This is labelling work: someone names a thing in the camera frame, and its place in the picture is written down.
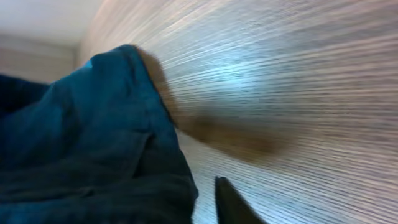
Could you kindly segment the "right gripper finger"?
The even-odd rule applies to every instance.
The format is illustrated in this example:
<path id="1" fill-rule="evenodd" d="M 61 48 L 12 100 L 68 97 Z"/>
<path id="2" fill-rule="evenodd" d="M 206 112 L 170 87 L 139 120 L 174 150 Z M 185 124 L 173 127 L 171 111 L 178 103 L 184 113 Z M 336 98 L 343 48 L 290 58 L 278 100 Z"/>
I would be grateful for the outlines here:
<path id="1" fill-rule="evenodd" d="M 267 224 L 226 177 L 215 177 L 218 224 Z"/>

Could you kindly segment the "dark blue shorts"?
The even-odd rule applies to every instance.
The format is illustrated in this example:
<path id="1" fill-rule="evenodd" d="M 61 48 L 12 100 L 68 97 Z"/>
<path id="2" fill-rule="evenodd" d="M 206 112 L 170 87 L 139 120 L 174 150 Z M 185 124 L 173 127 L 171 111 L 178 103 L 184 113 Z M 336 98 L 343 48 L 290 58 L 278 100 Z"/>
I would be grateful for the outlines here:
<path id="1" fill-rule="evenodd" d="M 2 223 L 191 223 L 197 195 L 134 46 L 51 84 L 1 77 Z"/>

